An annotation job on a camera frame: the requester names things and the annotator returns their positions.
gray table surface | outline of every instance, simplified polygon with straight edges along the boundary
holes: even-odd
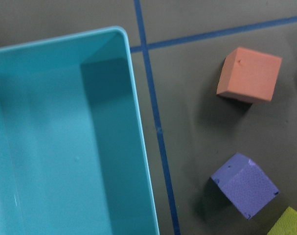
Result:
[[[0,47],[111,25],[126,29],[134,52],[160,234],[175,234],[169,204],[183,235],[265,235],[287,206],[297,210],[297,0],[0,0]],[[238,46],[283,58],[271,103],[215,95],[224,58]],[[250,221],[209,181],[235,152],[252,158],[281,190]]]

blue plastic tray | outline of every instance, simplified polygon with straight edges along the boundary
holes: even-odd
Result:
[[[157,235],[126,33],[0,49],[0,235]]]

